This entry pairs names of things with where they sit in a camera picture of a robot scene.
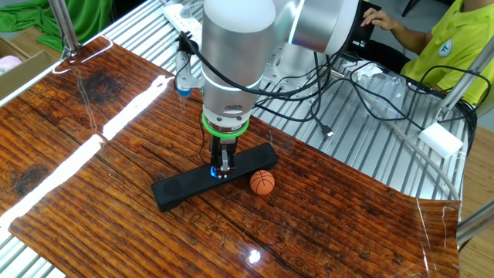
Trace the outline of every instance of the small basketball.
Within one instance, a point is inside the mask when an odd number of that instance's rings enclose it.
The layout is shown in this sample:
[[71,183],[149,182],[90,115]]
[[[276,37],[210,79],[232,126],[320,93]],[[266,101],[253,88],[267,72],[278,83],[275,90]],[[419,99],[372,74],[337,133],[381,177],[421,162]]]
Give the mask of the small basketball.
[[268,171],[259,170],[250,178],[250,188],[259,195],[266,195],[275,188],[275,179]]

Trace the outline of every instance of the cardboard box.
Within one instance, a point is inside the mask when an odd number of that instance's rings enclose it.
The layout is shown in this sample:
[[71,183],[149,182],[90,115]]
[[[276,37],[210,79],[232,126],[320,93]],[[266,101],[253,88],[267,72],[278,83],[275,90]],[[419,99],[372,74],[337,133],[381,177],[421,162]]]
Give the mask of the cardboard box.
[[0,58],[9,55],[18,57],[22,64],[0,76],[0,100],[52,65],[46,52],[42,51],[31,57],[19,47],[0,37]]

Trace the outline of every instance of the wooden table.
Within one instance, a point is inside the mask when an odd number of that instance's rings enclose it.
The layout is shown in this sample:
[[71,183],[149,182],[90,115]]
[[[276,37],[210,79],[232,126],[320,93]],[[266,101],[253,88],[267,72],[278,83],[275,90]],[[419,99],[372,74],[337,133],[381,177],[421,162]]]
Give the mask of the wooden table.
[[0,222],[20,215],[11,233],[67,276],[459,276],[459,202],[410,198],[255,118],[239,150],[273,145],[271,194],[243,179],[159,212],[151,184],[201,164],[199,93],[170,76],[100,37],[2,107]]

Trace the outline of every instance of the logo on shirt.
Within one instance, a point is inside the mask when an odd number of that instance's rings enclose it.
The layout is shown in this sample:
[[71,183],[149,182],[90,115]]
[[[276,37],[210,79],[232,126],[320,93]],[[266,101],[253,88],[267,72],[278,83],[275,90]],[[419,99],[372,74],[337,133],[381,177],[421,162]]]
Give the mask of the logo on shirt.
[[439,49],[439,55],[440,57],[444,58],[446,57],[447,55],[449,55],[449,53],[451,52],[451,49],[453,48],[453,40],[452,39],[448,39],[447,42],[445,42],[441,48]]

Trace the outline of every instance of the green cloth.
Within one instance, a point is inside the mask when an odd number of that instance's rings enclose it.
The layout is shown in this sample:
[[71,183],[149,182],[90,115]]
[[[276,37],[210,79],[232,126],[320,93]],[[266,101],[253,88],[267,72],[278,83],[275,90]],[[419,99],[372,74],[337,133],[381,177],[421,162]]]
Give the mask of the green cloth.
[[[66,0],[79,42],[85,42],[110,24],[112,0]],[[14,32],[38,26],[42,36],[37,42],[62,51],[59,27],[48,0],[10,5],[0,8],[0,32]]]

